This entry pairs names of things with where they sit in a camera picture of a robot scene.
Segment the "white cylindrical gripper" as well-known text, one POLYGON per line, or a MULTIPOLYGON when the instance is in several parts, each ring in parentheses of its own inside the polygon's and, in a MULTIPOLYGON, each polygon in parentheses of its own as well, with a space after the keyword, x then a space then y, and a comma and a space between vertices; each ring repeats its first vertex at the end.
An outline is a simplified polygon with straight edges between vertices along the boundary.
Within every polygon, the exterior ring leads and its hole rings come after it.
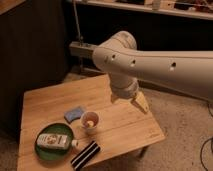
POLYGON ((138 92, 139 84, 135 78, 121 81, 112 80, 110 87, 113 93, 111 94, 111 103, 115 103, 118 97, 123 99, 133 98, 132 103, 136 107, 139 107, 145 113, 149 111, 149 105, 144 94, 141 91, 138 92))

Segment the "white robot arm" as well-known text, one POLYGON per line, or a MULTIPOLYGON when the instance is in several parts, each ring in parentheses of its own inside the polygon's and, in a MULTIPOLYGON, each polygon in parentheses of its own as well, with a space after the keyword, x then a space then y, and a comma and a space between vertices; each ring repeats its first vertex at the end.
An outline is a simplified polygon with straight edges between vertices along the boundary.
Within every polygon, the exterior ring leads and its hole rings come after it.
POLYGON ((213 109, 213 51, 139 51, 135 38, 120 31, 98 45, 92 59, 109 74, 117 97, 134 98, 142 79, 206 100, 213 109))

